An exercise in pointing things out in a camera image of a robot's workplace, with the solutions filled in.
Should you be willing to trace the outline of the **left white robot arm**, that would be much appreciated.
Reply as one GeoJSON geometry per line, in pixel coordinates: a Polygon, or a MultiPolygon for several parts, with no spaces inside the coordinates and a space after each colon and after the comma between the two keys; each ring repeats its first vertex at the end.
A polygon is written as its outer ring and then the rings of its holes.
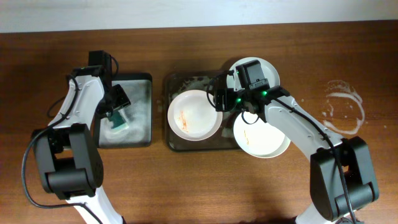
{"type": "Polygon", "coordinates": [[[111,69],[92,65],[74,69],[60,111],[43,129],[35,131],[33,150],[43,189],[75,207],[87,223],[124,223],[103,188],[104,167],[90,127],[96,115],[113,113],[117,94],[111,69]]]}

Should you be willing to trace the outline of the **green sponge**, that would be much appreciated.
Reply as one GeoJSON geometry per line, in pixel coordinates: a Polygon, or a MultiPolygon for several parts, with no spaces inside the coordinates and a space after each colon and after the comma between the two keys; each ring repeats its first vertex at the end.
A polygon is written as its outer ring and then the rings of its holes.
{"type": "Polygon", "coordinates": [[[128,128],[128,123],[120,112],[114,112],[109,118],[109,128],[111,131],[122,131],[128,128]]]}

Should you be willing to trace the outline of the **pink-white plate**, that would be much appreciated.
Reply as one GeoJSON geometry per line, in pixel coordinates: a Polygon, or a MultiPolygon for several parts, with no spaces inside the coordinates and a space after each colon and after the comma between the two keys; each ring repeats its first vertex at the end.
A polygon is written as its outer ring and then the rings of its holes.
{"type": "Polygon", "coordinates": [[[177,95],[167,110],[171,130],[187,141],[210,138],[219,130],[222,120],[222,112],[210,105],[203,90],[188,90],[177,95]]]}

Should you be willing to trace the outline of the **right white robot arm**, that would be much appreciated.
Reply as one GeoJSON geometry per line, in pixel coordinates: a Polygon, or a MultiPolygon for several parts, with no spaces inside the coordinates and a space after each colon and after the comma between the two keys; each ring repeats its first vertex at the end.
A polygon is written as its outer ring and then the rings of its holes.
{"type": "Polygon", "coordinates": [[[324,127],[281,86],[215,91],[217,111],[251,112],[285,134],[310,161],[310,206],[293,223],[359,223],[355,211],[379,189],[368,145],[324,127]]]}

